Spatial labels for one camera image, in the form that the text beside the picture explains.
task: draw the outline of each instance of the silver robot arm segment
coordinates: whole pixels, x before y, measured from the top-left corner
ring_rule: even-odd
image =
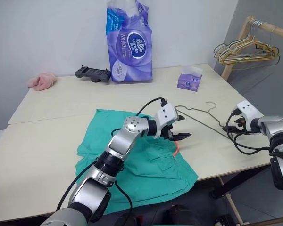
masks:
[[[260,116],[259,111],[248,101],[237,105],[251,134],[262,133],[270,142],[271,170],[276,188],[283,190],[283,116]]]

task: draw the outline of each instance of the table leg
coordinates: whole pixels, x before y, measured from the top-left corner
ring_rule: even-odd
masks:
[[[228,193],[230,190],[234,189],[236,186],[242,184],[244,181],[250,179],[251,177],[255,176],[259,172],[269,168],[270,166],[262,166],[259,168],[254,169],[248,169],[246,171],[242,171],[241,173],[237,174],[235,177],[230,179],[228,182],[226,182],[224,185],[216,188],[214,191],[210,192],[210,196],[213,199],[218,199],[220,197],[223,197],[226,193]]]

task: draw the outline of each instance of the robotic arm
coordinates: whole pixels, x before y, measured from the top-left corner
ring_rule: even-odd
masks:
[[[283,116],[261,117],[260,112],[248,101],[240,102],[235,111],[243,116],[238,121],[244,127],[244,132],[262,133],[268,137],[274,185],[283,190]]]
[[[121,130],[112,137],[105,151],[71,194],[68,207],[55,212],[41,226],[85,226],[89,222],[98,221],[111,198],[108,188],[115,182],[117,173],[123,170],[124,162],[138,138],[153,136],[154,139],[164,137],[175,141],[191,135],[173,135],[170,130],[172,123],[184,117],[178,115],[164,99],[161,106],[152,120],[138,116],[127,117]]]

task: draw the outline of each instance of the tissue box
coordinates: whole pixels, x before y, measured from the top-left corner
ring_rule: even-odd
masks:
[[[197,67],[184,67],[179,76],[177,87],[197,92],[202,77],[202,69]]]

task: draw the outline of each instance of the gray wall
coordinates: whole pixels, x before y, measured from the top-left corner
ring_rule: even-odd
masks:
[[[225,43],[236,40],[247,16],[283,28],[283,0],[239,0],[234,12]],[[270,67],[233,71],[228,82],[265,115],[283,115],[283,38],[258,29],[259,41],[270,43],[280,49],[279,64]],[[273,64],[244,63],[235,68],[246,68]],[[223,67],[217,63],[215,71],[222,73]]]

